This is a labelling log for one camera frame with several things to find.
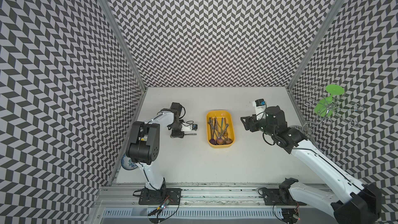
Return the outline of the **blue handled spoon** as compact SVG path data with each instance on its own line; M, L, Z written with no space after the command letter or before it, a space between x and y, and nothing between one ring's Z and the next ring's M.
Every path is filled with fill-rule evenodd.
M226 127L221 131L220 135L218 136L218 138L216 140L216 144L217 145L223 145L224 144L223 136L226 133L228 127L229 127L229 124L226 124Z

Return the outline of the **aluminium corner post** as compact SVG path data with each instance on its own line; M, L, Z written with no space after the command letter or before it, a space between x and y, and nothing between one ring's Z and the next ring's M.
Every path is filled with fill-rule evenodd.
M109 23L110 28L112 29L115 39L116 39L117 43L119 44L120 49L121 49L127 63L129 64L131 71L132 71L133 75L135 76L139 86L144 91L146 91L147 87L139 73L138 68L136 67L134 58L127 46L126 41L124 40L124 37L122 36L122 32L114 18L114 15L113 15L111 8L108 4L108 1L107 0L97 0L97 2L102 9L104 16L105 16L107 22Z
M332 25L335 17L338 15L340 9L342 8L345 0L335 0L334 3L332 4L328 14L325 17L325 20L323 21L319 31L315 35L311 45L309 46L305 56L303 57L300 65L298 66L296 72L294 73L291 81L289 82L287 86L287 91L291 92L298 82L300 76L304 72L305 68L308 66L310 63L313 55L315 54L318 46L320 45L321 41L323 40L324 36L327 34L327 31L329 27Z

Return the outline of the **silver long handled spoon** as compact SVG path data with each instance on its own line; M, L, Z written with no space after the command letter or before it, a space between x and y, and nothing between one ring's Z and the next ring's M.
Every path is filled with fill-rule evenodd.
M223 129L222 129L221 125L218 123L217 117L214 119L214 128L215 128L216 136L218 138L218 136L220 135L220 133Z

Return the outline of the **dark purple spoon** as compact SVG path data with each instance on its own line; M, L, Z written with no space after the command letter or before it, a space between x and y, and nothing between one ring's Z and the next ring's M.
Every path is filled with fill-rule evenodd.
M212 145L216 145L216 140L214 139L214 134L215 134L215 128L214 128L212 134L210 135L210 139L209 139L209 142L210 142Z

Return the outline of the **aluminium corner post right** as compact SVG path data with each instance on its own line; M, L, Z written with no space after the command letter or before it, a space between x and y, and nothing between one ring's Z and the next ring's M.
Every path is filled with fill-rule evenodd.
M318 46L320 45L321 41L323 40L324 36L327 34L327 31L329 27L332 25L335 17L338 15L340 9L342 8L345 0L335 0L334 3L332 4L328 14L325 17L325 20L323 21L319 31L315 35L311 45L309 46L305 56L303 57L300 65L298 66L296 72L294 73L291 81L289 82L287 86L287 91L291 92L298 82L300 76L304 72L305 68L308 66L310 63L313 55L315 54Z

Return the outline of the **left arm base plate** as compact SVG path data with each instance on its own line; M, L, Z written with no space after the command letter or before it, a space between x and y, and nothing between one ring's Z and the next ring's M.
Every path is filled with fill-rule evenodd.
M139 205L160 205L167 197L171 199L170 205L179 205L181 198L181 188L167 188L165 190L150 190L144 188L138 200Z

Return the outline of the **aluminium corner post left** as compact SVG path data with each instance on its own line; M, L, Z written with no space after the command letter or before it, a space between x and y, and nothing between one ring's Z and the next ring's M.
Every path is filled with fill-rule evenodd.
M127 63L129 64L131 71L132 71L133 75L135 76L139 86L144 91L146 91L147 87L139 73L138 68L136 67L134 58L127 46L126 41L124 40L124 37L122 36L122 32L114 18L114 15L113 15L111 8L108 4L108 1L107 0L97 0L97 2L102 9L104 16L105 16L107 22L109 23L110 28L112 29L115 39L116 39L117 43L119 44L120 49L121 49Z

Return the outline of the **yellow plastic storage box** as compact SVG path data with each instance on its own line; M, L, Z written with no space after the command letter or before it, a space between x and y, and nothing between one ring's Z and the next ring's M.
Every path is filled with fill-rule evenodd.
M210 111L206 115L207 142L212 148L228 148L235 142L231 114L225 110Z

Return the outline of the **blue patterned bowl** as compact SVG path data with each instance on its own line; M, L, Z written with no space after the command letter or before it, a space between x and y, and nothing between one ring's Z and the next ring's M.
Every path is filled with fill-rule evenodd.
M137 169L138 165L134 163L131 158L123 155L123 157L121 158L121 167L124 170L131 171Z

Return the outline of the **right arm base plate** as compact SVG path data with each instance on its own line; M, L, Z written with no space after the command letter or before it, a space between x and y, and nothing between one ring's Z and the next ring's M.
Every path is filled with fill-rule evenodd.
M306 206L306 203L293 200L288 192L281 192L278 188L260 188L259 195L262 197L266 206L282 205L282 206Z

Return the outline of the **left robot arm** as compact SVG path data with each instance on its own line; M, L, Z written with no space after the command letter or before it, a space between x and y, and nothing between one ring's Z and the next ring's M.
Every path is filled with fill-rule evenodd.
M182 110L184 107L181 104L173 102L170 108L160 110L151 120L132 124L125 155L137 164L149 190L161 190L165 183L164 177L154 165L160 152L161 129L171 131L172 138L183 138L180 121Z

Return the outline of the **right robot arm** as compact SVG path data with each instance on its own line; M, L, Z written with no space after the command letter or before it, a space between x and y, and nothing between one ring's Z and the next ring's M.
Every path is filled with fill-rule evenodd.
M241 117L245 130L270 136L275 145L296 157L316 173L331 192L308 186L295 178L279 185L285 200L310 205L339 224L374 224L381 216L382 193L375 184L365 184L325 156L300 130L289 127L279 106L255 102L256 114Z

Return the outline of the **aluminium front rail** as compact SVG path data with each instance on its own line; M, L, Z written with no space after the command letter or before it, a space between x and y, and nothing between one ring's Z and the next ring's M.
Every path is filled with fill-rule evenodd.
M143 183L113 184L97 194L95 207L136 207L133 196ZM260 207L264 206L262 188L279 190L278 183L167 183L168 188L181 189L181 207Z

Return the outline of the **black handled spoon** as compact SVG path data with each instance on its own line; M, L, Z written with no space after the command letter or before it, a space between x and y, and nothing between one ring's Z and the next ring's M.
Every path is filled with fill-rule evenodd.
M209 119L208 119L208 124L209 124L209 127L210 127L210 134L212 134L212 132L214 130L214 127L213 127L213 121L212 121L211 117L209 117Z

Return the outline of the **rose gold long spoon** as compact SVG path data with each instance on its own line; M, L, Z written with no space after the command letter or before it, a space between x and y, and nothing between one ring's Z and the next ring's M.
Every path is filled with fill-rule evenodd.
M224 144L231 145L233 143L233 124L228 118L224 118L225 132L224 132Z

